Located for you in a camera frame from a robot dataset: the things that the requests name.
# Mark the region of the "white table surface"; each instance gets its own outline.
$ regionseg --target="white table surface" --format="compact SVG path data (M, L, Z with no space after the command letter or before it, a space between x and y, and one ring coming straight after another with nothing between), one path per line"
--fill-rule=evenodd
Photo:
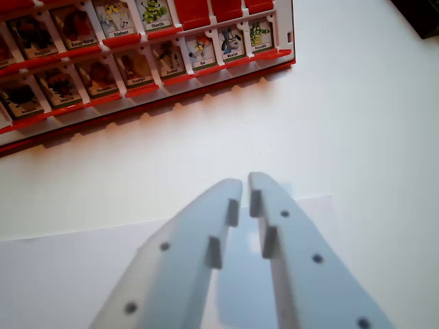
M397 328L437 328L439 38L390 0L294 10L292 70L0 159L0 239L169 218L264 171L332 195L353 274Z

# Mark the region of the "black object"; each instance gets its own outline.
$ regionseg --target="black object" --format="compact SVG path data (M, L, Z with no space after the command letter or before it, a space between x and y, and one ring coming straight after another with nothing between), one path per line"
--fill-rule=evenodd
M422 39L439 36L439 0L392 0Z

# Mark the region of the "character card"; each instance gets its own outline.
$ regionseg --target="character card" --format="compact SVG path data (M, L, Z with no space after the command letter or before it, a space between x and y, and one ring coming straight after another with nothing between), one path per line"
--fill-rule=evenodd
M145 31L172 26L172 18L166 0L136 0L136 5Z
M204 33L186 37L186 45L194 71L217 64L212 39Z
M151 45L151 50L157 59L157 69L162 78L169 79L186 73L180 48L174 46L172 41L155 43Z
M13 120L44 112L30 86L16 80L0 85L0 100Z
M36 75L52 108L63 108L81 102L81 96L71 76L60 69L50 69Z
M248 25L250 27L250 42L253 53L260 53L274 47L273 28L266 17L250 21Z
M97 43L87 13L77 9L75 5L53 9L50 14L67 50Z
M125 2L99 0L93 2L93 5L107 38L136 33L131 13Z
M3 36L0 36L0 69L14 63L14 56L12 56L5 39L3 39Z
M114 57L127 89L154 82L146 57L136 49L115 53Z
M57 53L51 35L43 22L27 15L6 22L12 35L27 60Z
M222 59L225 62L246 57L246 47L242 31L236 25L218 29L219 41L221 42Z
M75 66L90 98L103 97L118 91L116 81L106 64L93 58L76 63Z

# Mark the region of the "cartoon animal picture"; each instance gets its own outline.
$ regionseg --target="cartoon animal picture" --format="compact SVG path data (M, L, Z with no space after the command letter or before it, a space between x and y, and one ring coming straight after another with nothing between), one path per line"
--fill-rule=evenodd
M143 2L140 2L140 4L145 8L142 19L146 23L155 22L167 13L166 7L160 7L158 0L147 0L146 5L144 5Z
M222 43L221 50L223 51L224 55L239 48L239 41L241 41L241 37L237 34L233 35L231 27L229 27L227 31L223 31L222 35L224 37L224 41Z
M60 97L72 96L73 84L70 82L70 76L58 69L50 70L45 73L47 86L58 94Z
M7 97L5 97L5 102L8 105L10 105L11 103L15 104L16 108L19 108L26 103L38 103L35 98L34 92L28 85L19 86L16 88L6 88L4 89L3 94L7 95Z
M189 52L189 57L196 60L198 56L201 56L201 58L204 60L206 55L206 47L211 44L211 41L206 36L197 36L195 41L197 44L194 48L194 51Z
M114 27L117 31L125 29L131 20L128 5L124 2L109 3L98 7L98 16L101 23Z
M26 49L32 48L32 45L45 49L54 44L49 32L34 17L17 20L15 28Z
M121 61L123 67L125 68L125 73L128 80L136 79L140 77L140 75L136 72L136 69L134 67L134 61L130 58L130 56L123 55L121 57Z
M107 87L115 83L115 80L111 76L111 73L107 69L107 66L105 66L101 62L94 62L90 66L88 76L90 77L88 87L92 89Z
M160 45L161 54L157 57L159 60L163 60L164 58L166 58L171 70L174 69L174 62L177 67L180 67L177 53L172 52L173 48L174 46L172 45L172 41L170 40L162 43Z
M270 33L269 29L261 29L259 22L253 23L250 28L250 41L252 46L257 46L262 43L262 34Z
M90 36L91 28L88 26L87 13L74 10L64 19L62 33L70 40L76 41L79 36Z
M131 51L129 55L123 55L121 57L121 63L127 80L149 77L151 75L151 70L145 56L135 50Z

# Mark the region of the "white paper sheet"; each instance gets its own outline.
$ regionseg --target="white paper sheet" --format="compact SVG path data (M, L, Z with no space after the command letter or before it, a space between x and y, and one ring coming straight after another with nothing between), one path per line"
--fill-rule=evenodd
M331 197L298 203L339 252ZM88 328L136 248L165 222L0 242L0 328ZM257 220L242 208L239 226L229 232L202 328L276 328L270 263L260 256Z

